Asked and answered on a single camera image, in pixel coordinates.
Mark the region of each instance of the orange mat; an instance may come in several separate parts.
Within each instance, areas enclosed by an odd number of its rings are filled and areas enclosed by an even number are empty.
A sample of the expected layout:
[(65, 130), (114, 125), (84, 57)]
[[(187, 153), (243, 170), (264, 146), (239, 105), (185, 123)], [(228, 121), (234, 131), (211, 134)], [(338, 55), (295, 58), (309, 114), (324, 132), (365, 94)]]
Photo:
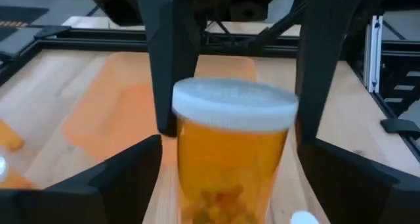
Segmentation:
[[(196, 77), (235, 77), (255, 81), (250, 58), (200, 56)], [(64, 122), (69, 143), (105, 160), (158, 133), (150, 63), (146, 53), (114, 53)], [(163, 138), (162, 164), (177, 159), (176, 139)]]

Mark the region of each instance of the white object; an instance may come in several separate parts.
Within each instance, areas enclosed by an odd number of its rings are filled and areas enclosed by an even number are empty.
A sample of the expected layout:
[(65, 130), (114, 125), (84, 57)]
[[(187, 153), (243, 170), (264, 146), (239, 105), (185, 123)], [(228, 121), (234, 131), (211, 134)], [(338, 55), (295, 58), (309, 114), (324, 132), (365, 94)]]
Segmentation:
[(311, 213), (299, 211), (291, 216), (290, 224), (319, 224), (319, 222)]
[(379, 93), (383, 16), (373, 16), (366, 28), (363, 82), (369, 93)]
[(6, 159), (0, 156), (0, 183), (6, 178), (8, 170), (9, 166), (7, 165)]
[(173, 89), (174, 113), (211, 127), (281, 131), (295, 121), (298, 100), (277, 87), (234, 78), (188, 78)]

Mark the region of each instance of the black clamp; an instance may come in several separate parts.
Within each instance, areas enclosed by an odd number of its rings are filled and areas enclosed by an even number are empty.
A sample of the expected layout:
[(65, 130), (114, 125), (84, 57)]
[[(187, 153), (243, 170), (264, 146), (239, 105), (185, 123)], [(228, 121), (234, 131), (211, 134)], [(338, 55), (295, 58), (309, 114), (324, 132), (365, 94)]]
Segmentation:
[(0, 51), (0, 69), (4, 67), (6, 63), (12, 61), (13, 58), (14, 58), (14, 55)]
[(70, 30), (71, 26), (48, 26), (37, 32), (33, 38), (35, 39), (42, 39), (54, 35), (61, 34), (63, 32), (66, 32)]
[(381, 120), (383, 129), (390, 134), (397, 133), (401, 136), (420, 138), (420, 128), (410, 120), (398, 118)]

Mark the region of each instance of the wooden surface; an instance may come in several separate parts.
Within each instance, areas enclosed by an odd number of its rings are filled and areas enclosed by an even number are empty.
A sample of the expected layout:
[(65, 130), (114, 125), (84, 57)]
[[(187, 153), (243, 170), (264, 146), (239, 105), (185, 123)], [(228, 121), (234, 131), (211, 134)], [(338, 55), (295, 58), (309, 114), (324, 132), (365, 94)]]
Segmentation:
[[(87, 51), (43, 51), (0, 87), (0, 118), (26, 140), (24, 148), (8, 154), (8, 158), (40, 188), (99, 162), (81, 147), (71, 145), (63, 136), (61, 125), (82, 99), (109, 55)], [(293, 90), (294, 59), (252, 60), (257, 81)], [(379, 125), (383, 118), (385, 116), (352, 70), (345, 62), (340, 62), (318, 137), (420, 176), (420, 165), (401, 138), (386, 134)], [(292, 130), (280, 163), (267, 223), (289, 223), (291, 214), (297, 210), (309, 210), (320, 223), (328, 223), (303, 175), (294, 141)], [(176, 223), (176, 183), (176, 166), (171, 163), (162, 165), (144, 223)]]

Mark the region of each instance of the white bottle cap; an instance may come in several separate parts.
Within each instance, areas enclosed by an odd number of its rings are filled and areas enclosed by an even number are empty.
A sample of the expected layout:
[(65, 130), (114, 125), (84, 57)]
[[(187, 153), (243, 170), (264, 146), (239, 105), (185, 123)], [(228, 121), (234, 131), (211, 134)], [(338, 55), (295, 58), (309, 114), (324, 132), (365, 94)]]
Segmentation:
[(298, 211), (291, 216), (290, 224), (319, 224), (319, 222), (311, 213)]
[(188, 78), (173, 88), (178, 116), (211, 127), (281, 131), (295, 121), (298, 100), (280, 88), (234, 78)]
[(7, 165), (6, 159), (0, 156), (0, 183), (6, 178), (8, 169), (9, 166)]

